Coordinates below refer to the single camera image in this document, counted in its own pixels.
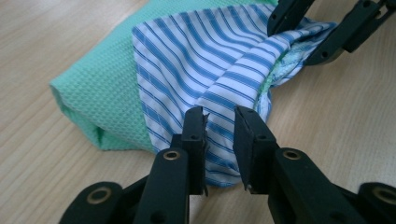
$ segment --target blue and white striped fabric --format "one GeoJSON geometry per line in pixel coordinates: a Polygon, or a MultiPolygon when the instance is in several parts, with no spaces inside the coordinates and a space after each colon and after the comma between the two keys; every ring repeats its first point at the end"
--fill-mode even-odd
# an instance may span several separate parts
{"type": "Polygon", "coordinates": [[[304,19],[298,30],[267,36],[275,6],[257,4],[183,12],[133,29],[140,99],[154,148],[181,133],[185,112],[210,114],[206,181],[240,181],[233,154],[235,105],[270,111],[269,86],[293,77],[334,27],[304,19]]]}

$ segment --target cloth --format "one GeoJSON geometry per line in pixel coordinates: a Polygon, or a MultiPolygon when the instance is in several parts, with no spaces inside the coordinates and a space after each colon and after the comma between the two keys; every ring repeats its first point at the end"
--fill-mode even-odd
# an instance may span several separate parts
{"type": "MultiPolygon", "coordinates": [[[[204,12],[200,11],[204,8],[226,8],[231,5],[256,3],[273,2],[255,0],[151,0],[137,13],[116,27],[116,29],[101,43],[73,64],[67,71],[53,79],[50,83],[53,95],[63,113],[76,123],[83,133],[97,147],[111,150],[145,149],[156,152],[159,149],[162,149],[162,146],[166,146],[166,144],[158,144],[155,139],[154,141],[151,141],[153,139],[153,132],[150,124],[148,125],[146,123],[146,119],[148,118],[148,108],[145,107],[146,105],[151,106],[151,104],[142,104],[141,97],[144,95],[139,94],[139,92],[142,93],[142,90],[152,92],[152,90],[150,88],[142,88],[144,85],[138,83],[138,79],[141,79],[142,75],[137,74],[136,72],[134,56],[137,55],[137,52],[134,52],[131,40],[131,29],[136,27],[136,25],[137,27],[140,27],[145,24],[143,23],[138,25],[141,22],[147,21],[146,24],[150,24],[152,22],[150,20],[183,11],[196,10],[196,12],[193,13],[199,14],[204,12]]],[[[268,16],[268,13],[272,8],[274,7],[268,6],[267,9],[261,9],[262,19],[268,16]]],[[[226,63],[222,63],[221,65],[212,63],[211,66],[218,67],[218,71],[223,70],[224,73],[226,71],[232,71],[232,68],[236,68],[235,63],[242,62],[241,60],[244,59],[243,55],[245,55],[244,52],[247,51],[247,49],[251,48],[251,50],[254,51],[254,49],[258,49],[258,43],[260,41],[268,39],[265,34],[266,26],[263,23],[264,21],[258,20],[258,24],[262,26],[259,30],[263,31],[263,33],[252,35],[250,42],[247,42],[251,47],[247,47],[245,43],[243,44],[245,45],[243,49],[237,50],[238,54],[229,54],[230,49],[229,51],[226,51],[226,53],[229,54],[227,57],[231,57],[234,60],[234,62],[226,62],[230,66],[226,65],[226,63]]],[[[267,118],[271,107],[269,88],[280,85],[294,76],[302,67],[302,62],[309,52],[315,47],[320,39],[327,34],[326,29],[330,30],[334,27],[334,24],[332,23],[327,23],[327,26],[322,26],[323,24],[324,23],[317,23],[318,27],[323,29],[321,32],[314,31],[314,28],[312,27],[312,30],[309,30],[309,27],[307,28],[307,26],[312,25],[314,27],[315,25],[309,20],[304,20],[299,28],[301,31],[296,31],[296,33],[285,33],[274,38],[274,40],[283,43],[281,45],[283,49],[279,51],[280,53],[275,55],[273,58],[275,61],[271,61],[271,63],[274,64],[272,68],[271,66],[268,66],[262,74],[252,74],[252,77],[261,76],[261,79],[259,81],[255,81],[254,90],[247,89],[249,91],[249,97],[251,98],[251,107],[254,107],[263,118],[267,118]]],[[[232,48],[235,48],[235,43],[232,42],[233,41],[227,44],[232,44],[232,48]]],[[[180,59],[187,60],[184,55],[183,57],[180,57],[180,59]]],[[[220,80],[226,80],[224,79],[226,76],[224,76],[224,74],[216,74],[216,76],[217,77],[214,79],[205,79],[205,81],[207,81],[207,88],[203,89],[205,92],[213,92],[213,88],[224,88],[224,84],[222,86],[220,85],[222,84],[220,80]]],[[[202,82],[203,79],[201,77],[197,77],[197,81],[202,82]]],[[[203,105],[208,103],[208,100],[206,100],[205,97],[198,98],[195,100],[190,98],[189,104],[198,105],[198,101],[200,102],[199,104],[203,105]]],[[[185,105],[183,105],[182,110],[178,108],[178,123],[182,123],[182,111],[187,109],[188,107],[185,105]]],[[[219,116],[214,113],[213,109],[210,111],[208,109],[206,109],[205,112],[210,112],[210,118],[213,117],[214,119],[215,116],[219,116]]],[[[160,114],[163,115],[166,122],[172,123],[170,122],[170,117],[167,114],[160,114]]],[[[229,117],[229,113],[227,114],[227,118],[229,118],[228,122],[233,120],[233,116],[229,117]]],[[[208,131],[215,134],[213,125],[215,125],[217,121],[210,120],[210,122],[208,131]]],[[[180,133],[180,126],[177,125],[176,127],[173,127],[171,132],[180,133]]],[[[227,187],[240,181],[234,155],[229,151],[229,148],[231,148],[229,147],[231,136],[228,135],[226,138],[223,138],[224,141],[227,142],[219,145],[227,146],[226,150],[224,150],[224,147],[214,145],[217,141],[215,141],[216,137],[214,137],[213,134],[210,134],[209,136],[211,138],[211,149],[206,159],[206,163],[208,164],[206,167],[206,175],[208,176],[207,182],[212,185],[227,187]]],[[[168,137],[169,133],[167,133],[164,138],[166,139],[165,142],[169,141],[168,137]]]]}
{"type": "Polygon", "coordinates": [[[235,106],[255,107],[266,119],[268,87],[294,76],[333,28],[304,19],[298,30],[268,37],[266,24],[274,8],[194,10],[133,29],[140,100],[154,149],[168,148],[173,134],[182,131],[186,111],[201,105],[209,114],[205,168],[211,185],[240,181],[233,154],[235,106]]]}

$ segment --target mint green towel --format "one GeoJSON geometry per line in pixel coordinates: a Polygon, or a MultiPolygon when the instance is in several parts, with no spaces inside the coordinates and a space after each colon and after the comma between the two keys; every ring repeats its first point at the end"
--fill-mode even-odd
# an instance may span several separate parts
{"type": "Polygon", "coordinates": [[[151,0],[50,83],[63,111],[101,149],[152,150],[134,64],[131,30],[181,11],[274,0],[151,0]]]}

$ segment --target wooden table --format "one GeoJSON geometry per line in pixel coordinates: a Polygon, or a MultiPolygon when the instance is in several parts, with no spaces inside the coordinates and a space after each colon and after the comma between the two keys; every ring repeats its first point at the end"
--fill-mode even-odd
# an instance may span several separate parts
{"type": "MultiPolygon", "coordinates": [[[[99,181],[124,187],[149,173],[144,151],[93,147],[58,109],[49,81],[146,0],[0,2],[0,223],[56,223],[99,181]]],[[[309,17],[340,21],[355,1],[316,1],[309,17]]],[[[268,125],[330,180],[396,186],[396,16],[353,54],[306,67],[273,90],[268,125]]],[[[191,197],[191,223],[272,223],[266,196],[242,185],[191,197]]]]}

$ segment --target towel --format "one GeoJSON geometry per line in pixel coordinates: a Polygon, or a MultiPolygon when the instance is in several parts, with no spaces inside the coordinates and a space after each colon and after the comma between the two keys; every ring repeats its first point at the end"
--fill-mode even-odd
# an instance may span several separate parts
{"type": "Polygon", "coordinates": [[[248,106],[267,119],[269,88],[292,78],[335,26],[304,19],[296,31],[268,38],[266,23],[274,7],[272,2],[253,0],[151,0],[53,79],[51,90],[63,113],[90,141],[109,150],[155,153],[167,148],[172,134],[181,133],[184,112],[203,105],[210,114],[206,181],[231,186],[240,181],[232,152],[231,108],[248,106]],[[191,27],[206,28],[209,35],[203,41],[218,53],[206,58],[208,49],[196,48],[197,43],[189,39],[191,27]],[[161,38],[163,28],[183,33],[186,38],[179,41],[184,42],[169,48],[164,41],[175,39],[161,38]],[[159,45],[162,49],[153,53],[159,45]],[[164,66],[165,58],[176,70],[164,66]],[[160,82],[154,83],[152,77],[160,82]],[[159,90],[156,84],[166,85],[159,90]]]}

